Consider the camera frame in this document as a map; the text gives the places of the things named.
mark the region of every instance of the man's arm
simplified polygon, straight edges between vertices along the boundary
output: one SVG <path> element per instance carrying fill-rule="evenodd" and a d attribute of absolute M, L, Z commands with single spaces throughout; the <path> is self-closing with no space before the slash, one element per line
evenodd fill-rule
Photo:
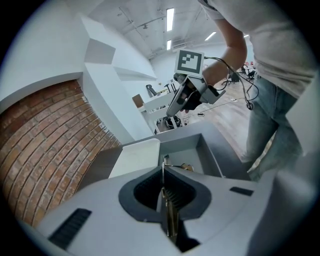
<path fill-rule="evenodd" d="M 221 59 L 228 63 L 234 70 L 238 70 L 247 58 L 247 45 L 244 34 L 225 19 L 217 19 L 215 23 L 222 32 L 227 46 Z M 228 69 L 226 65 L 220 61 L 216 61 L 203 71 L 203 76 L 207 84 L 212 86 L 225 78 L 227 74 Z"/>

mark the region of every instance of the white t-shirt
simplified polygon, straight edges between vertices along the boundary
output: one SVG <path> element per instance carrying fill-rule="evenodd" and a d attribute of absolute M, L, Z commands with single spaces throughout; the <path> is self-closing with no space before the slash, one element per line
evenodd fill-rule
<path fill-rule="evenodd" d="M 198 1 L 212 20 L 226 19 L 250 35 L 261 77 L 295 98 L 302 94 L 315 75 L 317 62 L 303 35 L 271 0 Z"/>

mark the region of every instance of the brick wall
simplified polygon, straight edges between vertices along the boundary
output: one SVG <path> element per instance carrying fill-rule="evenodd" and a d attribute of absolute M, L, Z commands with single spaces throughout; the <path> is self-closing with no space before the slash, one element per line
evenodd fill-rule
<path fill-rule="evenodd" d="M 119 142 L 76 81 L 20 100 L 0 115 L 0 182 L 17 218 L 35 226 L 70 198 L 100 150 Z"/>

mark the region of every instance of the jeans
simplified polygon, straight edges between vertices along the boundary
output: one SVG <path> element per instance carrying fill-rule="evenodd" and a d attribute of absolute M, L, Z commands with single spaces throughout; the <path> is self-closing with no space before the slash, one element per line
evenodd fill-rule
<path fill-rule="evenodd" d="M 292 167 L 302 148 L 285 116 L 297 99 L 258 74 L 255 74 L 254 84 L 259 94 L 252 100 L 254 109 L 250 113 L 246 152 L 241 158 L 247 171 L 275 133 L 270 149 L 249 173 L 252 180 L 258 181 L 265 171 Z"/>

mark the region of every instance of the white ceiling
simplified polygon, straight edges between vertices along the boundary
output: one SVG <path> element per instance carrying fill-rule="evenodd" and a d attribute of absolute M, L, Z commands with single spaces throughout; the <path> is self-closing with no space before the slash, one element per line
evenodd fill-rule
<path fill-rule="evenodd" d="M 197 0 L 65 0 L 75 14 L 81 12 L 116 28 L 148 59 L 172 47 L 220 44 L 224 40 Z M 167 32 L 166 10 L 174 8 L 173 29 Z M 212 32 L 217 33 L 205 42 Z"/>

